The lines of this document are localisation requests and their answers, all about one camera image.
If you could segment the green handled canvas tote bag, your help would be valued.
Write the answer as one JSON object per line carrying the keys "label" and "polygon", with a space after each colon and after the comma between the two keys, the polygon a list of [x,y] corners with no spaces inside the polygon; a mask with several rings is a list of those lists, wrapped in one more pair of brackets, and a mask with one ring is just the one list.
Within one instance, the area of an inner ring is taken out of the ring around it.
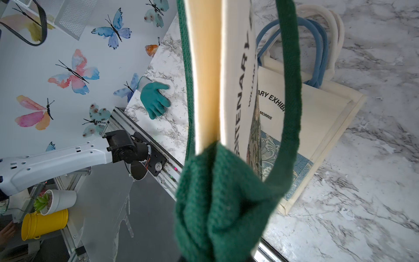
{"label": "green handled canvas tote bag", "polygon": [[[176,194],[182,262],[247,262],[281,197],[246,162],[258,64],[251,1],[178,1],[188,142]],[[277,1],[283,49],[296,8]]]}

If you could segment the blue handled canvas tote bag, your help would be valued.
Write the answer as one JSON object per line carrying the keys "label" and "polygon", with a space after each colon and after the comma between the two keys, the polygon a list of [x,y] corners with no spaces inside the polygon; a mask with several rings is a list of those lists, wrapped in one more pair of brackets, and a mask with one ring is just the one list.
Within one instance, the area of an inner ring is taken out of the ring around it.
{"label": "blue handled canvas tote bag", "polygon": [[[298,26],[311,31],[316,41],[315,70],[312,78],[305,83],[297,76],[300,67]],[[323,56],[328,53],[327,34],[319,23],[298,17],[292,29],[291,40],[287,40],[284,47],[285,74],[275,73],[262,66],[262,56],[268,47],[279,35],[286,36],[281,29],[277,29],[266,40],[257,54],[261,123],[260,175],[284,199],[292,194],[293,183],[304,179],[313,164],[298,153],[303,110],[302,88],[318,91]]]}

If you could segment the starry night canvas tote bag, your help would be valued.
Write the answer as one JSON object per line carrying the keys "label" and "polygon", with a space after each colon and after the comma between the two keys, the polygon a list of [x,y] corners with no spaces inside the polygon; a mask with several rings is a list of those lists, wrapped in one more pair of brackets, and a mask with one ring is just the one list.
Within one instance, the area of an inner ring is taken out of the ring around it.
{"label": "starry night canvas tote bag", "polygon": [[[316,59],[312,74],[302,73],[302,118],[300,147],[292,184],[279,202],[278,211],[287,215],[314,173],[348,128],[364,103],[364,95],[332,81],[335,63],[342,50],[345,28],[335,12],[318,5],[299,5],[299,24],[312,32]],[[258,54],[261,123],[261,176],[266,178],[278,159],[284,113],[284,66],[270,57],[280,34],[277,22],[265,26],[259,37],[267,37]]]}

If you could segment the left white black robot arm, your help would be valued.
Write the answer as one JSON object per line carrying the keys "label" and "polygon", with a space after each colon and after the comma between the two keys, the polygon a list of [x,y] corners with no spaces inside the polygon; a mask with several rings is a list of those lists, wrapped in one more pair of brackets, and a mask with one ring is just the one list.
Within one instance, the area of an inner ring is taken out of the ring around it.
{"label": "left white black robot arm", "polygon": [[101,164],[147,160],[149,143],[137,142],[125,130],[106,133],[102,138],[79,146],[37,155],[1,159],[1,201],[28,187],[58,176]]}

